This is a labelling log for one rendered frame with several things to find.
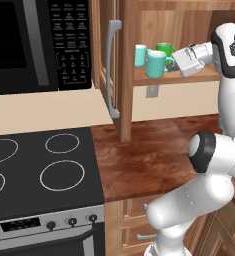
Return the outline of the wooden drawer front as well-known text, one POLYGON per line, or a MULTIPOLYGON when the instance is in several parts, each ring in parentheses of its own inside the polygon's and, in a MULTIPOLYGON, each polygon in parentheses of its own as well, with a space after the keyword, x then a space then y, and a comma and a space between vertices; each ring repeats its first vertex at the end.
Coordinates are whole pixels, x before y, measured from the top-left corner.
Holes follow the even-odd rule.
POLYGON ((127 199, 124 203, 124 228, 135 228, 147 224, 144 205, 158 198, 158 195, 127 199))
POLYGON ((126 228, 122 231, 122 243, 125 246, 137 245, 140 243, 144 243, 144 240, 138 240, 137 235, 153 235, 156 234, 157 231, 152 228, 149 224, 138 226, 135 228, 126 228))

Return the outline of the wooden wall cabinet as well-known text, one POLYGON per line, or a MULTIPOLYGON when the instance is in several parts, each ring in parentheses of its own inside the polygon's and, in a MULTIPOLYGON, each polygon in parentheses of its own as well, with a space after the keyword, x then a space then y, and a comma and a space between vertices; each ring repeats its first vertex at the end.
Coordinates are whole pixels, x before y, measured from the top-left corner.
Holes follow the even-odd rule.
POLYGON ((149 48, 207 42, 218 25, 235 22, 235 0, 128 0, 125 6, 132 43, 149 48))

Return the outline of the black hob stove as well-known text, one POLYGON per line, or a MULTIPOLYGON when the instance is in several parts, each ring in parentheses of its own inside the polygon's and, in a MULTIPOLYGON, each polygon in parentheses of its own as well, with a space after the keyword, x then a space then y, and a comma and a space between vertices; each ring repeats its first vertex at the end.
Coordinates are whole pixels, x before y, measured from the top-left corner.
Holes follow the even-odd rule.
POLYGON ((104 236, 104 195, 91 129, 0 136, 0 241, 96 227, 104 236), (88 217, 96 214, 95 223, 88 217), (76 218, 71 227, 69 218, 76 218))

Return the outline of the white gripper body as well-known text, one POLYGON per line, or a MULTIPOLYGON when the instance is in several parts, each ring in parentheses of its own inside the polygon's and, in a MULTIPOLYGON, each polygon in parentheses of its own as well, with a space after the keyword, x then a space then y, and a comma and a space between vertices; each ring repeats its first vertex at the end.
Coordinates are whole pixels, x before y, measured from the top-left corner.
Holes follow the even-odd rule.
POLYGON ((191 76, 205 66, 205 63, 199 60, 190 48, 178 50, 173 54, 173 58, 183 77, 191 76))

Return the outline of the light teal mug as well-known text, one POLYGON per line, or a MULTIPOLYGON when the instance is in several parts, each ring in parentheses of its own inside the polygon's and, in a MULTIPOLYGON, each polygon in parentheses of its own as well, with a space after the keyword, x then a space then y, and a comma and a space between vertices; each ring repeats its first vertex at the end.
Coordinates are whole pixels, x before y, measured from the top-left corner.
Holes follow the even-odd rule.
POLYGON ((142 68, 146 63, 147 53, 150 51, 146 45, 137 45, 135 48, 135 67, 142 68))

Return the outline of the wooden base cabinet door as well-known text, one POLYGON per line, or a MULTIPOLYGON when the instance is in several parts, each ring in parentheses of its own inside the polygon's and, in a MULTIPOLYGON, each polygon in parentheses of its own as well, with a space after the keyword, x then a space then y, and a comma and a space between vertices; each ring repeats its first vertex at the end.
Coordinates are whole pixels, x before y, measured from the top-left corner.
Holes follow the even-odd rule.
POLYGON ((217 211, 204 228, 194 256, 235 256, 235 205, 217 211))

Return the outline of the black microwave oven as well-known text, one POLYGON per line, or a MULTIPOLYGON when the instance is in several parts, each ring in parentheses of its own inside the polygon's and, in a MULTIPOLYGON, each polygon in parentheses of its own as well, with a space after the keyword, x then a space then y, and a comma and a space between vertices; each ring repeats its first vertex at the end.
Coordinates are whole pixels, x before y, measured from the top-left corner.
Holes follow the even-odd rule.
POLYGON ((37 80, 23 0, 0 0, 0 95, 89 89, 89 1, 35 1, 49 85, 37 80))

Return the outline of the grey wall outlet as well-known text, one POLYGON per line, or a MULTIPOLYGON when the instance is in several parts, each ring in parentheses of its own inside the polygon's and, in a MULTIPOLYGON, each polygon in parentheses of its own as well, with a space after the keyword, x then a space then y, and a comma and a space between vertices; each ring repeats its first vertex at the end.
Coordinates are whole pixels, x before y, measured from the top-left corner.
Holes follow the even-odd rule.
POLYGON ((159 86, 151 85, 146 88, 146 97, 147 98, 157 98, 159 94, 159 86))

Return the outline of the green mug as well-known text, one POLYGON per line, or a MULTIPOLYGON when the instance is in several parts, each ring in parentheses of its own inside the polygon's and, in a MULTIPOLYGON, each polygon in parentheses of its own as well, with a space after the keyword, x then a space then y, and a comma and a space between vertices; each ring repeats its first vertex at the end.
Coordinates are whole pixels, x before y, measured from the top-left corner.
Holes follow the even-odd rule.
POLYGON ((176 51, 171 43, 158 43, 156 49, 165 52, 167 57, 170 57, 176 51))

